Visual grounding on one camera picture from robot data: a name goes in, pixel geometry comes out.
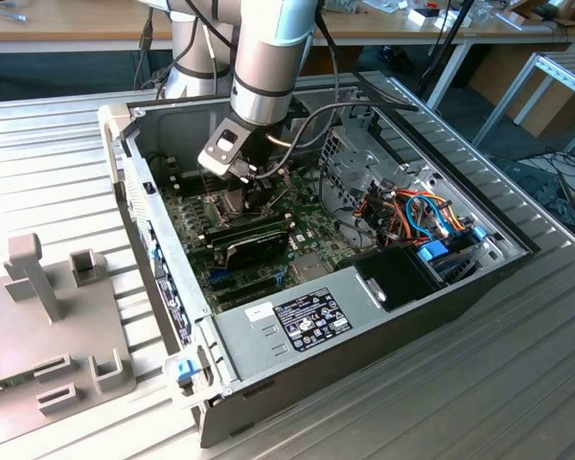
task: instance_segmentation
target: floor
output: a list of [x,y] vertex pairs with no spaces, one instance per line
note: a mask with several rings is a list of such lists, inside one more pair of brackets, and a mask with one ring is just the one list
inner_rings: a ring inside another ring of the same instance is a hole
[[[366,47],[360,56],[357,67],[361,70],[380,70],[388,76],[394,76],[409,89],[415,90],[420,75],[426,69],[428,46],[404,47],[408,58],[415,65],[415,70],[408,74],[392,73],[387,64],[379,59],[378,47]],[[464,138],[471,140],[482,127],[494,106],[475,90],[468,86],[463,88],[451,86],[438,107],[438,113]],[[562,136],[539,139],[521,126],[514,125],[504,117],[494,131],[479,146],[484,153],[502,156],[508,159],[520,159],[538,153],[545,148],[562,150],[575,136],[575,128]]]
[[[426,68],[427,46],[404,48],[415,64],[412,72],[397,74],[400,81],[415,89]],[[366,47],[357,67],[381,70],[392,75],[378,58],[377,47]],[[93,94],[132,89],[137,52],[55,53],[44,55],[0,55],[0,101]],[[170,61],[169,52],[152,52],[143,76]],[[470,140],[494,107],[468,86],[451,87],[439,106],[442,117]],[[525,129],[503,119],[481,145],[485,153],[519,159],[541,153],[546,147],[561,150],[575,132],[551,139],[537,139]]]

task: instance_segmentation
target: aluminum extrusion table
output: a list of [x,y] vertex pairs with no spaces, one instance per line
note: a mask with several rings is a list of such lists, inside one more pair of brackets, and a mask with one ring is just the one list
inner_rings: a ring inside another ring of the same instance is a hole
[[[539,99],[545,94],[553,81],[559,81],[575,92],[575,52],[565,51],[560,53],[534,53],[524,64],[516,79],[511,83],[509,89],[502,97],[486,123],[479,129],[477,135],[472,140],[472,144],[478,147],[486,135],[494,128],[496,123],[505,114],[514,97],[533,75],[535,70],[541,69],[547,77],[539,88],[533,93],[531,98],[521,109],[514,119],[516,125],[520,125],[528,113],[537,104]],[[572,151],[575,148],[575,137],[568,143],[565,151]]]
[[1,445],[0,458],[575,458],[575,238],[399,83],[367,77],[422,109],[407,119],[540,246],[534,261],[458,320],[202,451],[160,375],[166,351],[96,121],[101,104],[151,93],[0,103],[0,237],[36,231],[43,263],[105,254],[139,382]]

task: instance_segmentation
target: power supply label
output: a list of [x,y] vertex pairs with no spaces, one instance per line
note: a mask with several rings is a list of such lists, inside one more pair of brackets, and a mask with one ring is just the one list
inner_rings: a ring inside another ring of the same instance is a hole
[[297,352],[304,352],[352,329],[325,287],[273,309]]

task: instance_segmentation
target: electronic component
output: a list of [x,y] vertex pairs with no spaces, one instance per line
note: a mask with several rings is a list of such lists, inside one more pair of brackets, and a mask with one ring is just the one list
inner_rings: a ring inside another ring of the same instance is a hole
[[290,265],[294,275],[302,280],[303,283],[321,278],[330,273],[326,265],[319,260],[319,256],[313,252],[296,257]]
[[286,249],[288,249],[288,232],[275,232],[240,241],[228,247],[226,269],[234,271],[270,262],[284,254]]
[[[357,89],[341,93],[357,98]],[[313,113],[333,92],[298,96]],[[337,111],[321,151],[296,152],[267,177],[255,209],[235,208],[239,188],[209,181],[205,189],[196,164],[228,109],[222,98],[160,102],[123,133],[127,205],[141,240],[153,234],[161,243],[157,282],[172,334],[182,352],[202,349],[208,358],[187,396],[175,393],[197,406],[205,447],[455,319],[536,251],[437,161],[440,153],[420,151],[425,138],[416,143],[406,127],[385,124],[387,139],[419,146],[401,149],[408,164],[388,153],[368,127],[374,113],[378,120],[392,113],[371,108]],[[172,132],[160,123],[166,113],[173,126],[195,128]],[[142,146],[157,149],[158,138],[182,166],[178,191],[141,155]],[[268,142],[254,147],[241,145],[240,156],[282,151]],[[227,200],[229,188],[234,199]],[[420,254],[426,250],[429,260]],[[184,328],[191,332],[184,336]],[[299,379],[306,385],[293,385]]]

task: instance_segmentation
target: blue clip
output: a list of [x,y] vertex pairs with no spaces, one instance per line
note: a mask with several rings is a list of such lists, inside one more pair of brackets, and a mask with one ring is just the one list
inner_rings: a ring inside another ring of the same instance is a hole
[[448,249],[440,241],[427,242],[420,247],[420,254],[427,262],[430,262],[432,259],[436,259],[437,257],[444,256],[448,252]]
[[177,369],[177,381],[182,381],[190,378],[191,376],[195,376],[202,370],[198,363],[192,359],[183,359],[182,361],[179,361],[177,364]]
[[482,241],[484,238],[488,236],[488,232],[486,232],[483,227],[477,226],[472,229],[472,232],[475,234],[477,238],[479,238],[480,241]]

